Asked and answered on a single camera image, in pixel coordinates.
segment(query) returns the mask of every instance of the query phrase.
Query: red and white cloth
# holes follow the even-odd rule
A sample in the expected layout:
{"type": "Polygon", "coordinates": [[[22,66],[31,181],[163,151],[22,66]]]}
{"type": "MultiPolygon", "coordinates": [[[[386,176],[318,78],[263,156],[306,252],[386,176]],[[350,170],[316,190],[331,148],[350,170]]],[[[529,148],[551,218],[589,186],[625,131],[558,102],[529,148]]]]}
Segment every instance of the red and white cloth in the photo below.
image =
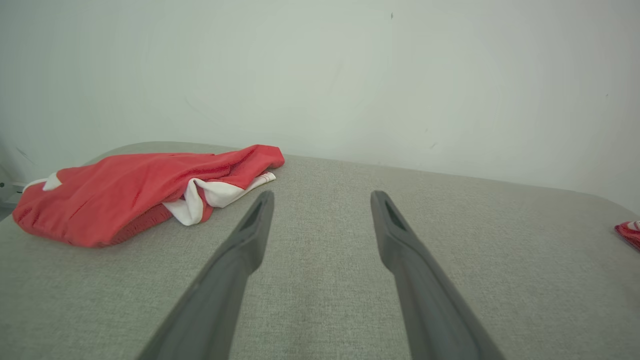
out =
{"type": "Polygon", "coordinates": [[[275,180],[280,149],[254,145],[225,154],[127,154],[65,168],[29,183],[13,219],[29,234],[82,247],[121,243],[175,216],[207,221],[250,190],[275,180]]]}
{"type": "Polygon", "coordinates": [[[640,221],[624,222],[614,228],[629,245],[640,251],[640,221]]]}

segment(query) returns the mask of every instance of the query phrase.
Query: wall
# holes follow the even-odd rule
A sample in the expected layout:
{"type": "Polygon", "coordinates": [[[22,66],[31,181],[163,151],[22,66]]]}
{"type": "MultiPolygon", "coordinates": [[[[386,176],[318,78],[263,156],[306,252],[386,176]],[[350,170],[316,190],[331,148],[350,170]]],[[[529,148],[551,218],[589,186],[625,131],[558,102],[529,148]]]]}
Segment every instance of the wall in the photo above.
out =
{"type": "Polygon", "coordinates": [[[267,143],[640,213],[639,19],[633,0],[4,1],[4,165],[267,143]]]}

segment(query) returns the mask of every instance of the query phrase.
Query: mattress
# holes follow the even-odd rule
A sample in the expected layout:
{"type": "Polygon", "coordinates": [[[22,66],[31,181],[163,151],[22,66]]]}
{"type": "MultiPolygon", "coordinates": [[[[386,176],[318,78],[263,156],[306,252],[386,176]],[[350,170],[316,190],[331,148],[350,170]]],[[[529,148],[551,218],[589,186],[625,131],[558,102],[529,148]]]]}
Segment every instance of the mattress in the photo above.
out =
{"type": "MultiPolygon", "coordinates": [[[[149,142],[110,151],[213,152],[149,142]]],[[[408,359],[369,197],[386,191],[507,359],[637,359],[640,253],[605,199],[461,176],[285,156],[277,180],[205,223],[171,219],[103,249],[0,222],[0,354],[135,359],[263,190],[275,194],[264,261],[249,278],[231,359],[408,359]]]]}

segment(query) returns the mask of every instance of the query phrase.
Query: red cloth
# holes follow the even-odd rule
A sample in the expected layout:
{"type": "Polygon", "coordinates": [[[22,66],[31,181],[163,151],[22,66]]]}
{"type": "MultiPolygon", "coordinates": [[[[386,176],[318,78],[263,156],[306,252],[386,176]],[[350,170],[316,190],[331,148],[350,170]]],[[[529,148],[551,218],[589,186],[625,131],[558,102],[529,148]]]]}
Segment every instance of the red cloth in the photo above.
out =
{"type": "MultiPolygon", "coordinates": [[[[168,220],[163,202],[179,200],[192,178],[247,189],[269,167],[280,167],[280,149],[254,145],[225,154],[127,154],[94,165],[58,171],[61,185],[27,187],[13,219],[27,233],[82,247],[121,243],[168,220]]],[[[213,208],[203,202],[202,221],[213,208]]]]}
{"type": "Polygon", "coordinates": [[[616,225],[614,229],[629,243],[629,245],[640,251],[640,221],[624,222],[620,225],[616,225]]]}

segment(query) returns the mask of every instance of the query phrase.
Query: red towel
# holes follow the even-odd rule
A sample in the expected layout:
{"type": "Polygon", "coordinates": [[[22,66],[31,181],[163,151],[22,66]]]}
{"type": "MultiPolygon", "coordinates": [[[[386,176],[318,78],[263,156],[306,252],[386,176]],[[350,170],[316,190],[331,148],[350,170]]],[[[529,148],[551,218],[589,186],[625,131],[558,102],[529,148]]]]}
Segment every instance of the red towel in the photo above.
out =
{"type": "Polygon", "coordinates": [[[13,211],[27,233],[82,247],[121,243],[168,220],[206,221],[274,180],[280,149],[254,145],[225,154],[128,154],[66,168],[25,187],[13,211]]]}
{"type": "Polygon", "coordinates": [[[614,228],[631,246],[640,251],[640,221],[624,222],[614,228]]]}

